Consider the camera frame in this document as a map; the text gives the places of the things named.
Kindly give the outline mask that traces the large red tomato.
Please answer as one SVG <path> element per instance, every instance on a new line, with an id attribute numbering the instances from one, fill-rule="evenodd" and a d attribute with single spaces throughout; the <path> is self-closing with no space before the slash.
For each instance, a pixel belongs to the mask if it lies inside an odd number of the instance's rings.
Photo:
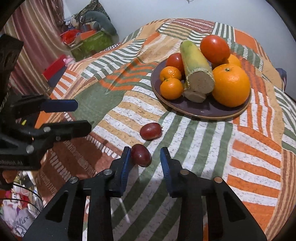
<path id="1" fill-rule="evenodd" d="M 230 56 L 227 42 L 217 35 L 204 37 L 200 43 L 200 50 L 205 58 L 214 64 L 221 64 Z"/>

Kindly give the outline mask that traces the striped maroon curtain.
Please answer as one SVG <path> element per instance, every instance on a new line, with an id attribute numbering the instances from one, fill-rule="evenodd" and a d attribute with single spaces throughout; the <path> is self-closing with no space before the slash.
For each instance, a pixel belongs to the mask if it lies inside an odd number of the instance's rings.
<path id="1" fill-rule="evenodd" d="M 70 50 L 61 40 L 63 1 L 24 1 L 11 15 L 2 33 L 23 41 L 9 86 L 20 94 L 47 93 L 43 72 Z"/>

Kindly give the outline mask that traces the green floral box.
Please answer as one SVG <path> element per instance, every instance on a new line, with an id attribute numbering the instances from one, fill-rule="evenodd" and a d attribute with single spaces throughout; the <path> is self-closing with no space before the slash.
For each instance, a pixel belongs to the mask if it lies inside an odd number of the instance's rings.
<path id="1" fill-rule="evenodd" d="M 71 54 L 76 61 L 93 56 L 113 45 L 112 38 L 106 33 L 99 31 L 90 37 L 81 40 L 70 48 Z"/>

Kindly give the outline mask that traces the blue bag beside bed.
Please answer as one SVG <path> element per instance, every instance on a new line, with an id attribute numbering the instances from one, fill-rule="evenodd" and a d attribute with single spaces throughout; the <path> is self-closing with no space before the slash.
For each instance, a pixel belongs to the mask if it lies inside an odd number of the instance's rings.
<path id="1" fill-rule="evenodd" d="M 287 72 L 282 69 L 282 68 L 276 68 L 276 70 L 278 71 L 280 78 L 282 80 L 282 89 L 285 90 L 286 86 L 287 86 Z"/>

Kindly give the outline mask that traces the small mandarin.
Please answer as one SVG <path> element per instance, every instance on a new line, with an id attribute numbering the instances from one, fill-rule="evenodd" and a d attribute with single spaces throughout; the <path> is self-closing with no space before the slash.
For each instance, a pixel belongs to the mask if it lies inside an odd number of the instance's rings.
<path id="1" fill-rule="evenodd" d="M 175 100 L 182 95 L 184 87 L 182 82 L 177 78 L 169 78 L 162 82 L 159 90 L 165 99 Z"/>
<path id="2" fill-rule="evenodd" d="M 161 82 L 164 82 L 165 80 L 169 78 L 176 78 L 178 80 L 182 79 L 182 73 L 181 71 L 173 66 L 166 66 L 159 74 L 159 79 Z"/>

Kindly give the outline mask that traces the yellow sugarcane piece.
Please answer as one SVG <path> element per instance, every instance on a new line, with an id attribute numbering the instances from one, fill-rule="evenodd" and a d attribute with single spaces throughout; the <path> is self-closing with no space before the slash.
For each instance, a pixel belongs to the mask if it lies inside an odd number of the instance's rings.
<path id="1" fill-rule="evenodd" d="M 182 41 L 180 54 L 189 89 L 202 94 L 212 92 L 215 86 L 212 68 L 198 46 L 190 40 Z"/>
<path id="2" fill-rule="evenodd" d="M 197 91 L 191 90 L 191 88 L 189 88 L 189 85 L 187 84 L 187 82 L 184 82 L 184 91 L 183 91 L 183 96 L 195 103 L 202 103 L 205 99 L 206 99 L 206 95 L 199 93 Z"/>

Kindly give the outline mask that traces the large orange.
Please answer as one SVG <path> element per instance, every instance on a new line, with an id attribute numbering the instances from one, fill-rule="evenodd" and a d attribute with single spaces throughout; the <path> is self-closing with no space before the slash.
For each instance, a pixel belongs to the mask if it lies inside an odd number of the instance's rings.
<path id="1" fill-rule="evenodd" d="M 250 81 L 247 73 L 239 66 L 222 64 L 213 70 L 215 86 L 212 96 L 229 108 L 242 105 L 250 95 Z"/>
<path id="2" fill-rule="evenodd" d="M 232 65 L 242 67 L 240 60 L 234 54 L 230 54 L 230 56 L 226 60 L 224 60 L 223 62 L 221 62 L 219 64 L 212 63 L 211 64 L 212 69 L 214 69 L 222 64 L 232 64 Z"/>

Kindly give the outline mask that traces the yellow sugarcane piece front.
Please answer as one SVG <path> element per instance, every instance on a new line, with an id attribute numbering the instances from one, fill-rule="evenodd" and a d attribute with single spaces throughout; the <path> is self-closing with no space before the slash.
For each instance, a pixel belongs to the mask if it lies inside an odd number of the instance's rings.
<path id="1" fill-rule="evenodd" d="M 189 89 L 202 94 L 212 92 L 215 86 L 212 68 L 198 46 L 190 40 L 182 41 L 180 54 Z"/>

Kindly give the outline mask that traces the camouflage pillow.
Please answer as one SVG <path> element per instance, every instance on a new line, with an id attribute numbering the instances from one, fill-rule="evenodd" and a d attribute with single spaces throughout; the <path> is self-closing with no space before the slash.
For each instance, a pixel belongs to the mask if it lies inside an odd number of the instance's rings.
<path id="1" fill-rule="evenodd" d="M 85 6 L 81 11 L 73 15 L 73 17 L 76 20 L 80 20 L 81 16 L 83 16 L 88 11 L 99 11 L 107 16 L 107 18 L 110 20 L 109 15 L 105 11 L 104 7 L 101 5 L 101 3 L 98 0 L 91 0 L 90 3 Z"/>

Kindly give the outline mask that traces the pink toy figure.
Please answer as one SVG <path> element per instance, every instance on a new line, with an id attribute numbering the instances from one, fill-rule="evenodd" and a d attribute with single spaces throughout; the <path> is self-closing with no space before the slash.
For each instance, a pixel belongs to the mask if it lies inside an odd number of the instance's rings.
<path id="1" fill-rule="evenodd" d="M 65 66 L 68 67 L 69 65 L 74 64 L 76 62 L 76 60 L 72 56 L 66 56 L 63 59 L 63 62 L 65 64 Z"/>

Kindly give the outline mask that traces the red plastic bag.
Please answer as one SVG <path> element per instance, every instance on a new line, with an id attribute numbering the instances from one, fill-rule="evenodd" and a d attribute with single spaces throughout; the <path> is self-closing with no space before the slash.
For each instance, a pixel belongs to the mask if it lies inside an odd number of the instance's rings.
<path id="1" fill-rule="evenodd" d="M 73 41 L 75 41 L 76 35 L 80 33 L 80 30 L 70 29 L 60 35 L 62 42 L 70 45 Z"/>

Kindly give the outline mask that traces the small red tomato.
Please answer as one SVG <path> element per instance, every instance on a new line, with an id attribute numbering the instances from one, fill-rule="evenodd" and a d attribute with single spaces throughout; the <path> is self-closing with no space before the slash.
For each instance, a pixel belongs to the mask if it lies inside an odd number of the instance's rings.
<path id="1" fill-rule="evenodd" d="M 171 54 L 166 60 L 166 66 L 175 67 L 181 72 L 182 75 L 184 74 L 184 66 L 180 53 Z"/>

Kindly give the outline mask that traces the dark red grape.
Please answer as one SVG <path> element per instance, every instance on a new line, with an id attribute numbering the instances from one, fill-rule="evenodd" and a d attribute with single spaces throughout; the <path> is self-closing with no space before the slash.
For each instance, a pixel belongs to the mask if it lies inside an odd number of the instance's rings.
<path id="1" fill-rule="evenodd" d="M 152 156 L 149 150 L 141 144 L 135 144 L 131 149 L 132 161 L 141 167 L 147 167 L 152 162 Z"/>
<path id="2" fill-rule="evenodd" d="M 140 136 L 146 140 L 154 140 L 162 135 L 162 127 L 159 123 L 148 123 L 139 132 Z"/>

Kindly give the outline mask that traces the patchwork striped bedspread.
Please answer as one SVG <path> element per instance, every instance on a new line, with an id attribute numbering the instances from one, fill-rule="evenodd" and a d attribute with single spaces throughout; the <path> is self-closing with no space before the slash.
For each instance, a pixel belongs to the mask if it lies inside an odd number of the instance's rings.
<path id="1" fill-rule="evenodd" d="M 239 117 L 197 120 L 163 105 L 151 87 L 155 67 L 179 51 L 182 41 L 200 44 L 224 38 L 251 82 L 251 101 Z M 204 178 L 222 177 L 272 240 L 295 207 L 295 103 L 260 44 L 229 25 L 198 19 L 164 19 L 144 25 L 114 50 L 72 64 L 51 97 L 76 99 L 74 113 L 41 113 L 45 122 L 88 120 L 84 138 L 56 143 L 34 180 L 44 202 L 72 176 L 96 175 L 126 146 L 143 144 L 152 155 L 135 166 L 121 199 L 112 199 L 115 240 L 175 240 L 181 203 L 169 197 L 159 160 L 162 147 L 182 166 Z M 139 132 L 159 123 L 162 135 Z"/>

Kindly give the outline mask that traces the small mandarin front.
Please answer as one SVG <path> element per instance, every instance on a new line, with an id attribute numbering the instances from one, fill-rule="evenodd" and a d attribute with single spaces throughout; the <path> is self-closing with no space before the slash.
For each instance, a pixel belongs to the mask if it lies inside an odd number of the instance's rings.
<path id="1" fill-rule="evenodd" d="M 182 95 L 184 87 L 182 82 L 177 78 L 169 78 L 162 82 L 159 90 L 165 99 L 175 100 Z"/>

